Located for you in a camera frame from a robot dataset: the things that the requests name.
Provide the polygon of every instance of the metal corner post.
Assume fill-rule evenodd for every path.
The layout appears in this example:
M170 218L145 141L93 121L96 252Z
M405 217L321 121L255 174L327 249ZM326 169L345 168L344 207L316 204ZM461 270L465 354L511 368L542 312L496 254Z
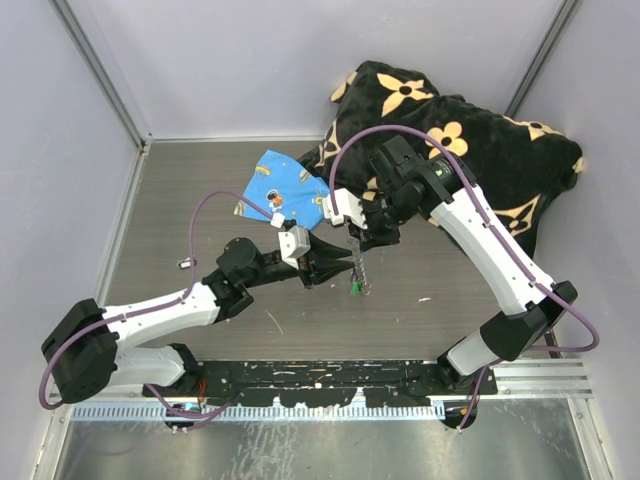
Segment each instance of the metal corner post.
M538 51L533 56L527 71L525 72L522 80L520 80L520 84L518 88L516 88L515 93L511 97L511 101L507 106L504 114L507 117L515 117L520 111L520 107L524 103L529 91L533 87L538 75L542 71L542 67L544 67L547 62L553 48L558 43L562 32L564 32L565 28L569 24L569 20L572 18L573 14L577 11L580 6L582 0L563 0L562 5L558 9L556 16L553 18L551 25L547 29L540 46L538 47Z
M140 181L142 180L142 174L149 156L150 148L151 144L147 143L144 147L138 149L135 163L131 169L129 181L127 182L127 189L120 205L120 214L116 219L116 223L114 225L115 228L107 249L107 257L102 265L100 277L98 279L96 301L99 305L105 305L109 296L113 274L118 263L124 236L127 233L127 227L129 226L129 220L131 219L131 213L133 212L133 206L138 194L138 188L140 186Z
M85 29L78 21L73 9L69 6L68 0L49 0L49 2L66 27L71 39L87 62L91 73L94 75L107 100L113 107L115 114L124 125L133 142L138 148L142 148L145 144L150 143L151 134L148 132L148 128L146 125L140 125L140 120L138 122L134 120L134 116L129 111L127 103L123 100L112 78L107 73L104 63L92 45Z

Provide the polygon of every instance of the blue cloth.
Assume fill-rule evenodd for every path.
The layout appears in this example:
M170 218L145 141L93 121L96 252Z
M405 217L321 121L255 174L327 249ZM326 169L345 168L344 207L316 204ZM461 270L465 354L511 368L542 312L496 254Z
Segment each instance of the blue cloth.
M282 213L287 220L309 230L322 221L322 199L329 188L293 158L267 150L256 165L244 196L268 212ZM238 202L235 215L268 221L244 202Z

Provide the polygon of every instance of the gray floor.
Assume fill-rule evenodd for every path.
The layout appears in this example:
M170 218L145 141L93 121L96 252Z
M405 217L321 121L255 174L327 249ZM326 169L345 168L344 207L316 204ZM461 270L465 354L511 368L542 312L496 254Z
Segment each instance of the gray floor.
M73 422L55 478L578 480L589 475L565 400L485 400L477 422L462 435L437 421L216 422L187 436L173 436L157 423Z
M309 142L156 144L145 168L110 294L136 302L183 288L176 268L187 253L187 225L198 200L217 188L242 192L266 149L298 156ZM196 227L199 275L215 268L236 236L277 247L276 230L232 215L236 200L216 197ZM344 229L320 225L318 236L346 246ZM445 237L423 220L402 229L401 245L366 256L372 293L349 295L348 273L305 291L289 280L252 290L255 303L229 323L158 340L189 345L202 359L434 359L493 316L486 283ZM276 318L282 333L269 313Z

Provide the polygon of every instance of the black pillow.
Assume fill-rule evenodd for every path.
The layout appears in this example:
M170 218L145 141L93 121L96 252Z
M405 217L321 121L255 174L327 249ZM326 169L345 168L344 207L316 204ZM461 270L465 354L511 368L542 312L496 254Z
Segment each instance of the black pillow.
M533 255L542 213L560 193L572 188L582 169L580 146L537 122L516 122L443 95L416 71L368 61L336 90L338 114L317 148L298 161L312 174L329 178L341 146L359 131L384 124L417 128L460 156L476 175L491 208L516 241ZM345 154L336 183L363 201L377 193L368 160L397 132L369 135ZM425 158L437 150L404 135Z

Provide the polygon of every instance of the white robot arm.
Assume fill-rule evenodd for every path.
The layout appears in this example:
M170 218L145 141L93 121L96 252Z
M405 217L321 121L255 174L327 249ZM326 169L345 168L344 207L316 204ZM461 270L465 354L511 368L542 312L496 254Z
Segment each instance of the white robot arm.
M42 345L48 361L88 325L104 318L122 320L87 334L60 357L52 373L63 402L76 403L105 389L142 384L171 386L186 393L198 378L197 361L189 349L181 344L141 345L236 316L253 302L247 288L294 277L311 288L353 268L353 262L340 260L351 256L349 250L323 242L294 222L285 223L286 230L278 233L280 248L271 253L260 253L247 238L233 239L217 260L219 268L195 283L188 295L183 290L104 309L93 299L78 302Z
M460 162L489 222L481 218L469 193L448 161L438 155L425 160L400 136L372 157L381 195L363 205L346 189L336 191L340 215L329 199L325 218L334 226L347 223L361 250L399 242L398 227L416 214L433 218L460 246L485 278L500 312L480 329L447 350L438 363L441 380L454 386L498 360L512 361L547 332L564 312L530 281L509 256L489 225L533 274L536 283L571 304L577 292L570 282L556 284L531 260L493 213L473 174Z

